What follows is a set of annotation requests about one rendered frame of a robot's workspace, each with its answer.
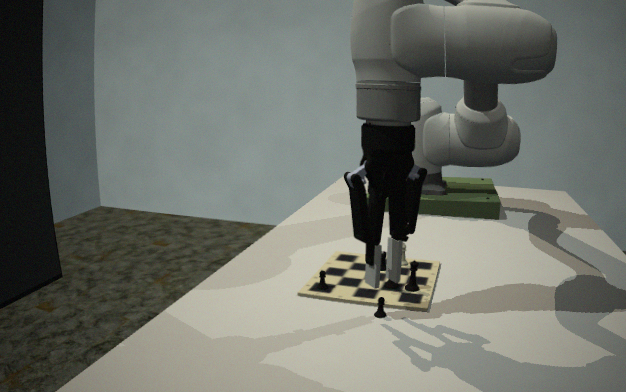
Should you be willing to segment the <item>black and cream chessboard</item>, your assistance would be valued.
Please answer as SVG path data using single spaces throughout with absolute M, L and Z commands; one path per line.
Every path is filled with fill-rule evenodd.
M 419 262 L 416 271 L 416 284 L 419 290 L 409 292 L 405 286 L 410 280 L 410 262 Z M 384 287 L 388 281 L 386 270 L 380 271 L 380 288 L 373 288 L 365 283 L 365 254 L 335 251 L 325 264 L 300 289 L 298 296 L 338 301 L 345 303 L 378 306 L 378 298 L 385 299 L 383 307 L 428 311 L 440 261 L 406 258 L 408 265 L 401 266 L 401 282 L 397 289 Z M 320 283 L 320 271 L 326 272 L 325 282 L 328 288 L 317 289 Z

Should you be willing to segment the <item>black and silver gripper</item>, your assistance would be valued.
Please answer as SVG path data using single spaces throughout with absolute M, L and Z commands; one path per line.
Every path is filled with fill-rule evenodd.
M 354 238 L 366 243 L 365 283 L 379 288 L 380 242 L 386 198 L 391 235 L 388 237 L 386 278 L 398 283 L 403 241 L 406 242 L 409 239 L 407 235 L 415 232 L 427 169 L 414 164 L 414 125 L 378 126 L 363 123 L 361 146 L 363 157 L 360 167 L 352 173 L 346 172 L 344 179 L 349 188 Z M 368 180 L 368 205 L 365 177 Z

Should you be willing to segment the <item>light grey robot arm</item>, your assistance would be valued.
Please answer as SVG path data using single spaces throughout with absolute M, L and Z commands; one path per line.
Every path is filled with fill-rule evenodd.
M 494 167 L 518 155 L 520 128 L 498 84 L 546 77 L 557 53 L 555 29 L 532 11 L 508 0 L 445 1 L 455 6 L 354 0 L 351 18 L 356 80 L 376 79 L 356 81 L 357 118 L 414 125 L 414 164 L 427 169 L 422 195 L 446 195 L 442 166 Z M 445 56 L 446 77 L 464 81 L 456 116 L 421 98 L 421 78 L 445 77 Z

